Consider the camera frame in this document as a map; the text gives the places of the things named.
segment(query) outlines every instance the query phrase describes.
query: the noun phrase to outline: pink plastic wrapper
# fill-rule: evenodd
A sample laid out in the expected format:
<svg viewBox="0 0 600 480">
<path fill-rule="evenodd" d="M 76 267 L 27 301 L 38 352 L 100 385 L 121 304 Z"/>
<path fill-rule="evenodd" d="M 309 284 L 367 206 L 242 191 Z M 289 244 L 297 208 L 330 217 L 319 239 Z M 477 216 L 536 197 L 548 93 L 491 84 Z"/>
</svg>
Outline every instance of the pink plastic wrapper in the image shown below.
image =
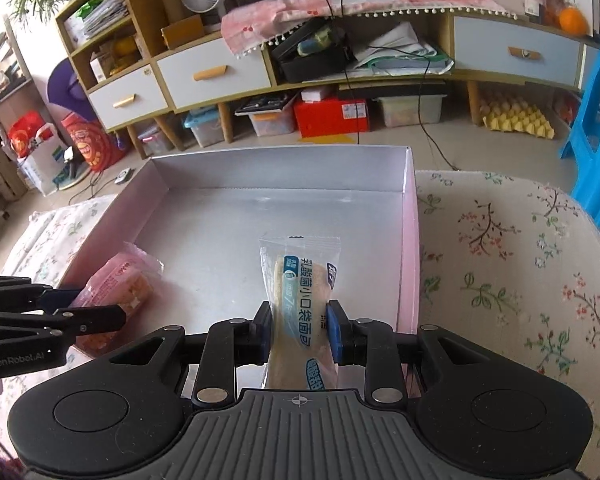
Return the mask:
<svg viewBox="0 0 600 480">
<path fill-rule="evenodd" d="M 154 293 L 163 270 L 160 260 L 125 243 L 122 251 L 91 276 L 71 308 L 118 304 L 129 320 Z M 115 335 L 115 332 L 86 335 L 79 337 L 77 344 L 89 354 L 100 355 Z"/>
</svg>

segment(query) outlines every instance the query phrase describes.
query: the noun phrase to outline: tiled floor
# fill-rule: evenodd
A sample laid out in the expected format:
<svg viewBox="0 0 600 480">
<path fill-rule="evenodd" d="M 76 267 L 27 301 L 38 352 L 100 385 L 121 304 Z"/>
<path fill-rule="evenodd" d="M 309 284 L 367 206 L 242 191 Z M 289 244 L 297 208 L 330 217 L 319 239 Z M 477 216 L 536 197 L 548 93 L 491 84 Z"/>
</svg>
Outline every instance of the tiled floor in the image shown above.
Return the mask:
<svg viewBox="0 0 600 480">
<path fill-rule="evenodd" d="M 440 124 L 430 124 L 427 130 L 440 145 L 446 157 L 462 170 L 496 171 L 511 176 L 529 178 L 538 182 L 551 184 L 564 190 L 570 190 L 576 177 L 573 160 L 559 160 L 558 148 L 563 140 L 535 139 L 524 134 L 490 132 L 477 128 L 463 116 L 451 118 Z M 246 146 L 271 146 L 295 144 L 298 134 L 277 137 L 256 137 L 253 132 L 237 136 L 236 141 L 227 145 L 216 144 L 208 150 L 223 148 L 242 148 Z M 417 170 L 447 170 L 442 158 L 430 146 L 419 126 L 379 129 L 360 135 L 363 144 L 394 144 L 411 146 Z M 124 168 L 139 170 L 144 162 L 135 152 L 130 153 L 104 174 L 102 183 L 113 179 Z M 88 181 L 75 189 L 57 192 L 44 198 L 37 192 L 30 192 L 19 202 L 8 208 L 10 219 L 0 226 L 0 270 L 6 261 L 16 240 L 26 229 L 29 216 L 34 211 L 46 211 L 68 204 L 77 191 L 88 186 Z M 100 195 L 118 193 L 123 187 L 109 184 Z M 85 191 L 73 203 L 90 197 Z"/>
</svg>

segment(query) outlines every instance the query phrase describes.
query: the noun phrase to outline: yellow egg tray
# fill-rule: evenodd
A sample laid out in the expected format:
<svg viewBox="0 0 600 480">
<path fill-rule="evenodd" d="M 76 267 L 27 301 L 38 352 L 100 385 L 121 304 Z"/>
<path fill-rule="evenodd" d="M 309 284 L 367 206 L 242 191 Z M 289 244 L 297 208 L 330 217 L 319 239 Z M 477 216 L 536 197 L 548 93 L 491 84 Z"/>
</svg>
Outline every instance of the yellow egg tray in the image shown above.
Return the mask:
<svg viewBox="0 0 600 480">
<path fill-rule="evenodd" d="M 504 97 L 499 92 L 486 94 L 480 99 L 480 116 L 484 125 L 494 132 L 528 133 L 545 139 L 553 139 L 555 135 L 538 107 L 521 97 Z"/>
</svg>

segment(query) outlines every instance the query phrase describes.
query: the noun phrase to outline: red box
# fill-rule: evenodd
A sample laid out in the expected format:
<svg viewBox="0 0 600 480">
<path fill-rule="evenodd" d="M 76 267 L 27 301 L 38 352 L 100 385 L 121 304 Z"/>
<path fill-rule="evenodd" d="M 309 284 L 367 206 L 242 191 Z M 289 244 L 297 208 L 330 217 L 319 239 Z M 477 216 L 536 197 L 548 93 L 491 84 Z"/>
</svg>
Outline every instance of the red box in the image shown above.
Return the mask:
<svg viewBox="0 0 600 480">
<path fill-rule="evenodd" d="M 294 112 L 303 137 L 369 131 L 369 116 L 364 99 L 345 101 L 330 97 L 315 103 L 296 101 Z"/>
</svg>

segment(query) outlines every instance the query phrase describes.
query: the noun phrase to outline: drawer handle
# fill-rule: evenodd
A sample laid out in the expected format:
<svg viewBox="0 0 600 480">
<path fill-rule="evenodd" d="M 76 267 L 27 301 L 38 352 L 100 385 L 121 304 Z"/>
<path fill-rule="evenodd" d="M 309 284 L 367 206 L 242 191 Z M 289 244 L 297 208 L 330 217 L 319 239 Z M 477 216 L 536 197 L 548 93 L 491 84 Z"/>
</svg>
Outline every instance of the drawer handle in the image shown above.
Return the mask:
<svg viewBox="0 0 600 480">
<path fill-rule="evenodd" d="M 526 50 L 524 48 L 518 48 L 515 46 L 509 47 L 509 54 L 513 57 L 519 57 L 520 59 L 531 59 L 532 61 L 540 61 L 542 54 L 535 50 Z"/>
<path fill-rule="evenodd" d="M 204 81 L 205 79 L 213 79 L 215 77 L 219 77 L 224 75 L 227 65 L 220 65 L 214 68 L 209 68 L 208 70 L 202 70 L 201 72 L 196 72 L 193 75 L 193 81 Z"/>
<path fill-rule="evenodd" d="M 122 108 L 124 106 L 131 104 L 135 100 L 136 100 L 136 94 L 133 94 L 133 95 L 130 95 L 129 97 L 127 97 L 126 99 L 122 99 L 122 101 L 113 103 L 113 107 L 114 108 Z"/>
</svg>

